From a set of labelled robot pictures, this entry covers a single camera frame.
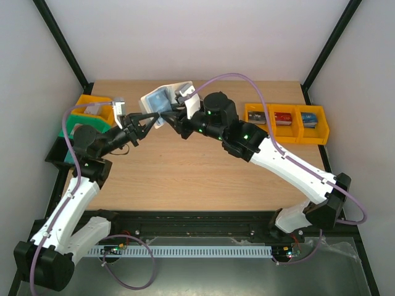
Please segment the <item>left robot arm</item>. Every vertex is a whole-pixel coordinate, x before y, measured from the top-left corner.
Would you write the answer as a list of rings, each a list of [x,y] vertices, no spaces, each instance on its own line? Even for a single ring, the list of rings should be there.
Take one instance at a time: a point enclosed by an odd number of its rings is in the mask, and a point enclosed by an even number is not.
[[[66,139],[75,169],[69,186],[50,217],[28,242],[14,249],[18,271],[36,295],[36,286],[61,291],[70,282],[77,263],[99,241],[119,233],[118,215],[100,210],[77,231],[86,207],[106,182],[112,162],[104,156],[129,142],[134,146],[146,137],[158,113],[130,113],[120,125],[105,133],[91,125],[79,126],[72,139]]]

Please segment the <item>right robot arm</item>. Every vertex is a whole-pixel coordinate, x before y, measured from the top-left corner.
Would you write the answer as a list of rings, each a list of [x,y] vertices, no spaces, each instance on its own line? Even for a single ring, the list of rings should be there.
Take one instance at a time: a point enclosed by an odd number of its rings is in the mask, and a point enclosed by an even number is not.
[[[183,138],[193,132],[221,141],[230,155],[263,167],[299,189],[306,201],[276,211],[269,226],[278,242],[308,226],[333,229],[346,200],[351,179],[322,171],[278,146],[266,131],[239,119],[235,103],[222,92],[199,101],[189,117],[186,108],[162,112],[161,117]]]

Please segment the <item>white card holder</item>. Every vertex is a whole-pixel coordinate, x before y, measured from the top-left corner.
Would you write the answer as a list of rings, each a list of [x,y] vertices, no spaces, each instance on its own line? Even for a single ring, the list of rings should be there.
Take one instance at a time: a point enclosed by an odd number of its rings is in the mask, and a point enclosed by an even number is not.
[[[141,97],[139,106],[142,113],[169,112],[172,111],[171,105],[178,103],[179,97],[185,98],[193,92],[195,92],[195,87],[192,81],[162,85]],[[198,94],[191,96],[185,101],[185,104],[187,119],[192,119],[193,115],[201,109]],[[165,120],[159,117],[154,123],[154,127],[159,129],[164,124]]]

